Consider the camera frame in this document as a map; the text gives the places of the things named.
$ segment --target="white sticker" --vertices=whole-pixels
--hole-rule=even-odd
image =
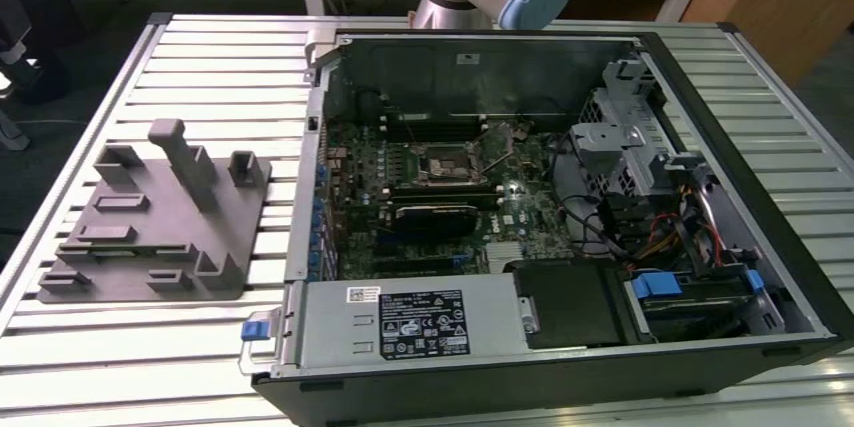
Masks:
[[[464,345],[468,343],[467,337],[448,337],[446,340],[446,345]]]
[[[480,54],[456,54],[456,65],[478,65]]]
[[[347,287],[347,303],[379,302],[379,286]]]

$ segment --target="blue drive latch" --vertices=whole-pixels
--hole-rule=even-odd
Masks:
[[[759,272],[754,269],[747,271],[747,282],[750,283],[750,288],[753,289],[753,293],[758,294],[765,289],[765,281],[759,276]]]
[[[240,330],[240,339],[244,342],[270,339],[270,321],[268,320],[247,320],[243,322]]]
[[[677,276],[670,272],[641,274],[638,278],[631,281],[631,287],[638,299],[669,297],[682,294],[682,287],[679,287]]]

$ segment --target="warning label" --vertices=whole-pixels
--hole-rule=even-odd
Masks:
[[[386,360],[468,354],[463,292],[380,295],[379,328]]]

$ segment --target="floor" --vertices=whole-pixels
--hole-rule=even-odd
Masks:
[[[348,0],[348,4],[354,15],[403,16],[418,0]],[[73,5],[87,35],[59,49],[72,75],[71,94],[39,106],[15,101],[1,106],[16,121],[79,123],[25,123],[21,128],[32,141],[29,148],[24,152],[0,149],[0,173],[5,176],[0,182],[0,266],[12,254],[16,234],[27,228],[150,13],[304,14],[302,0],[73,0]],[[47,12],[48,19],[56,17],[55,9]],[[854,154],[854,136],[847,135],[854,131],[854,34],[839,39],[797,93]]]

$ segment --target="motherboard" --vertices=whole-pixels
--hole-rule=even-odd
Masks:
[[[524,120],[442,135],[414,126],[328,126],[338,278],[482,274],[571,257],[547,179],[559,134]]]

